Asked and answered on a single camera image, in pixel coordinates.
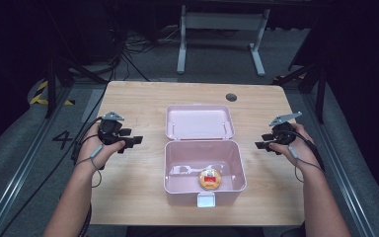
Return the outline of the person's right hand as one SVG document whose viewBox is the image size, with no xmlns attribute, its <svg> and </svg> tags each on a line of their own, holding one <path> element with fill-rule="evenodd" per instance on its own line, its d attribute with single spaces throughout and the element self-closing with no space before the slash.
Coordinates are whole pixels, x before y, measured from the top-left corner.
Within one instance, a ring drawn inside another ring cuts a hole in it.
<svg viewBox="0 0 379 237">
<path fill-rule="evenodd" d="M 292 165 L 300 170 L 303 178 L 314 173 L 322 174 L 317 158 L 302 138 L 296 137 L 289 145 L 272 143 L 270 148 L 284 155 Z"/>
</svg>

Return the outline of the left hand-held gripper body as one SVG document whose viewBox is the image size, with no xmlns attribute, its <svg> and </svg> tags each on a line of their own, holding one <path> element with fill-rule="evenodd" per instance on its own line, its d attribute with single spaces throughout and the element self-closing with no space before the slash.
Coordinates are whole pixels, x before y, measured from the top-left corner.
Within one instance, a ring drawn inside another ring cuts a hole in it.
<svg viewBox="0 0 379 237">
<path fill-rule="evenodd" d="M 120 130 L 124 117 L 116 112 L 109 112 L 101 117 L 98 136 L 104 144 L 114 144 L 120 141 Z"/>
</svg>

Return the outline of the aluminium floor rail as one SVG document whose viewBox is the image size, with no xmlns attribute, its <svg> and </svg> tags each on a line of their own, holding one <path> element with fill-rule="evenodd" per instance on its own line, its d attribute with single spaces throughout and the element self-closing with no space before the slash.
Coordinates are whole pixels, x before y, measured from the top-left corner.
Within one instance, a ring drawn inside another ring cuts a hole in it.
<svg viewBox="0 0 379 237">
<path fill-rule="evenodd" d="M 23 186 L 28 173 L 32 169 L 37 154 L 43 144 L 43 140 L 46 137 L 50 127 L 52 126 L 56 116 L 58 115 L 61 107 L 71 92 L 70 88 L 61 88 L 59 94 L 56 96 L 56 108 L 50 118 L 45 118 L 41 125 L 38 127 L 38 133 L 34 137 L 34 140 L 24 155 L 21 163 L 17 167 L 17 170 L 9 180 L 3 195 L 0 197 L 0 226 L 11 208 L 14 200 L 16 199 L 21 187 Z"/>
<path fill-rule="evenodd" d="M 328 153 L 328 163 L 332 169 L 335 179 L 340 187 L 343 199 L 348 207 L 349 213 L 361 237 L 374 237 L 374 230 L 368 221 L 365 211 L 356 195 L 356 191 L 351 185 L 349 177 L 341 163 L 341 158 L 336 151 L 330 136 L 323 124 L 315 114 L 315 105 L 309 94 L 302 94 L 301 98 L 307 113 L 310 115 L 315 126 L 318 137 L 322 140 L 326 152 Z"/>
</svg>

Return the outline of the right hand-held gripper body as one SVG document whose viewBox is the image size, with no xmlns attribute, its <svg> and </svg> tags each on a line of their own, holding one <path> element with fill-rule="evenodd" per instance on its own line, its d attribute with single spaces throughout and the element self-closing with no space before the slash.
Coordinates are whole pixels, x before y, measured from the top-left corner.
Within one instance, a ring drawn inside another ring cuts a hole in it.
<svg viewBox="0 0 379 237">
<path fill-rule="evenodd" d="M 297 112 L 289 115 L 277 116 L 269 125 L 271 126 L 271 136 L 279 144 L 288 145 L 297 137 L 297 132 L 293 125 L 289 122 L 291 119 L 296 119 L 302 115 Z"/>
</svg>

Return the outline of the white metal table frame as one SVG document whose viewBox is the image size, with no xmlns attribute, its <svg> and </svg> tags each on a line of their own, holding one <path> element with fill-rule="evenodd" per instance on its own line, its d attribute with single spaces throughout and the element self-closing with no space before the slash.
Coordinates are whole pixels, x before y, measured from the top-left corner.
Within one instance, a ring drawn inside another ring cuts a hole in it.
<svg viewBox="0 0 379 237">
<path fill-rule="evenodd" d="M 186 71 L 187 56 L 187 30 L 232 30 L 232 31 L 255 31 L 256 41 L 249 44 L 249 51 L 254 61 L 257 74 L 265 76 L 265 68 L 260 56 L 260 44 L 262 42 L 265 27 L 269 18 L 270 9 L 265 9 L 260 14 L 237 14 L 237 13 L 197 13 L 189 12 L 187 6 L 181 8 L 180 18 L 180 47 L 177 62 L 177 73 L 184 74 Z"/>
</svg>

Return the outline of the black tripod stand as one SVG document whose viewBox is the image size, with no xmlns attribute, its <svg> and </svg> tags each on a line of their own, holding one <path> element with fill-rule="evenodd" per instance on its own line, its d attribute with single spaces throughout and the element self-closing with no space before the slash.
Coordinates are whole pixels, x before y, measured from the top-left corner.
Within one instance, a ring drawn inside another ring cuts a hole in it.
<svg viewBox="0 0 379 237">
<path fill-rule="evenodd" d="M 277 76 L 273 79 L 272 84 L 282 86 L 290 81 L 301 78 L 297 89 L 302 94 L 310 94 L 314 87 L 317 87 L 315 115 L 319 123 L 323 123 L 323 108 L 326 91 L 326 72 L 322 63 L 314 63 L 303 66 L 294 72 L 285 76 Z"/>
<path fill-rule="evenodd" d="M 107 84 L 108 81 L 91 72 L 84 66 L 68 60 L 63 57 L 52 57 L 47 63 L 46 81 L 47 81 L 47 112 L 46 118 L 50 118 L 56 109 L 56 81 L 59 81 L 62 87 L 71 87 L 74 79 L 70 69 L 73 68 L 85 77 L 90 78 L 97 84 Z"/>
</svg>

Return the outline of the person's left hand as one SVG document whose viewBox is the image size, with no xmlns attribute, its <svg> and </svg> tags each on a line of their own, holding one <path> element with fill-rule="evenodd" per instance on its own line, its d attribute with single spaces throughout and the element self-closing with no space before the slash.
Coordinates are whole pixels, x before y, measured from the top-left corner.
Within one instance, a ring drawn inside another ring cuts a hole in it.
<svg viewBox="0 0 379 237">
<path fill-rule="evenodd" d="M 106 165 L 110 157 L 124 145 L 118 141 L 111 145 L 105 145 L 98 137 L 99 125 L 93 124 L 82 141 L 81 149 L 75 165 L 75 170 L 82 174 L 93 175 Z"/>
</svg>

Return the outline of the pink plastic box with lid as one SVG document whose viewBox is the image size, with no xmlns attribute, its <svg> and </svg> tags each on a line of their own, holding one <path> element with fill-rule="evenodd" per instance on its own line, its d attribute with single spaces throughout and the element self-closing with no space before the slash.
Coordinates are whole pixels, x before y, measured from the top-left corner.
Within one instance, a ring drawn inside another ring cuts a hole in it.
<svg viewBox="0 0 379 237">
<path fill-rule="evenodd" d="M 170 205 L 230 205 L 247 180 L 234 125 L 224 105 L 170 105 L 166 110 L 164 190 Z M 205 190 L 199 173 L 215 169 L 222 177 L 217 190 Z"/>
</svg>

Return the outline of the yellow black floor tape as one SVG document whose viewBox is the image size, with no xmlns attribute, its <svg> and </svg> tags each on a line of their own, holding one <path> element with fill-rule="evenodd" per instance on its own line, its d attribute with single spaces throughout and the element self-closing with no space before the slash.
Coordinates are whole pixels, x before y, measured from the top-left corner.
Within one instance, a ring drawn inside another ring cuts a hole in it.
<svg viewBox="0 0 379 237">
<path fill-rule="evenodd" d="M 34 105 L 34 104 L 47 105 L 48 104 L 48 99 L 43 99 L 41 97 L 41 95 L 42 95 L 43 91 L 46 89 L 47 85 L 48 85 L 48 82 L 46 80 L 43 80 L 38 85 L 36 92 L 34 93 L 33 97 L 30 99 L 31 105 Z"/>
</svg>

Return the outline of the round orange snack packet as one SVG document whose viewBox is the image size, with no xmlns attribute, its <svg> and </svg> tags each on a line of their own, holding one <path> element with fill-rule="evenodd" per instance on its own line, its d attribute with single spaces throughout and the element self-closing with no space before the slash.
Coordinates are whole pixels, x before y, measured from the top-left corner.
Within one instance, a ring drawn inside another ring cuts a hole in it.
<svg viewBox="0 0 379 237">
<path fill-rule="evenodd" d="M 198 182 L 205 190 L 217 190 L 221 185 L 222 177 L 215 169 L 204 169 L 199 173 Z"/>
</svg>

